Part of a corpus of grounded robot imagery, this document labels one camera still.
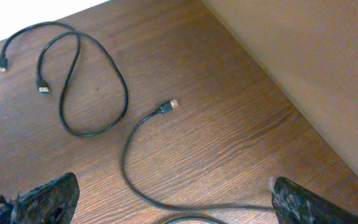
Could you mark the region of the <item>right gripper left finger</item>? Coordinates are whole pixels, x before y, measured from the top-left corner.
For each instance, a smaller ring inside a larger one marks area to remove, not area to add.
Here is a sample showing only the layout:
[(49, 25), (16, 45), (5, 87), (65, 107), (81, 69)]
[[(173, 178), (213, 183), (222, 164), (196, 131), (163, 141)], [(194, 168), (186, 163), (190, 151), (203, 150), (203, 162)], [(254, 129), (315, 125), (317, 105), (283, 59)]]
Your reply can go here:
[(72, 172), (40, 185), (15, 200), (0, 195), (0, 223), (56, 223), (71, 222), (80, 188)]

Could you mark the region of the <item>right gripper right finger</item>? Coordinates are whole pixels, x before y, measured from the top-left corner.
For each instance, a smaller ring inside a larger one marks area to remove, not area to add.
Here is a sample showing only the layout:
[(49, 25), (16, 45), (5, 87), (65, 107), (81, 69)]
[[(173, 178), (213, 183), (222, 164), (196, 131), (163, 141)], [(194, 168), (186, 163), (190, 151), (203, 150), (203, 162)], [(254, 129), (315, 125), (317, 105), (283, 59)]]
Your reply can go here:
[(358, 216), (286, 177), (272, 177), (270, 189), (279, 224), (358, 223)]

